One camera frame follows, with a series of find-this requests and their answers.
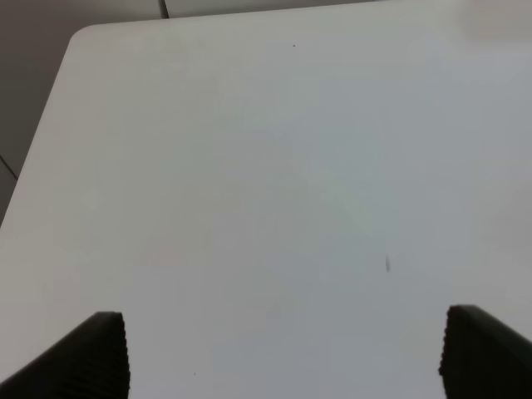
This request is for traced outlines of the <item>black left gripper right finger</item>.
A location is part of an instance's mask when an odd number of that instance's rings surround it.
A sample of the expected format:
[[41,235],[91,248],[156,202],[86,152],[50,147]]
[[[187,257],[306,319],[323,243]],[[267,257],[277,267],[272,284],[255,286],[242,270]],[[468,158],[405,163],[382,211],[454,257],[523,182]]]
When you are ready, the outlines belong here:
[[475,305],[454,305],[438,372],[447,398],[530,398],[531,341]]

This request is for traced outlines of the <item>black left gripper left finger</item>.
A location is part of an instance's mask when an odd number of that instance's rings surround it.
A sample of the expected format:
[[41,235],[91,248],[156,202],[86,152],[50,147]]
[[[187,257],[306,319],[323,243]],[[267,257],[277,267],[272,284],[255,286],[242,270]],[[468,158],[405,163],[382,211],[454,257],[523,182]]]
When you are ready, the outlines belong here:
[[1,383],[2,398],[127,398],[126,326],[118,312],[94,313]]

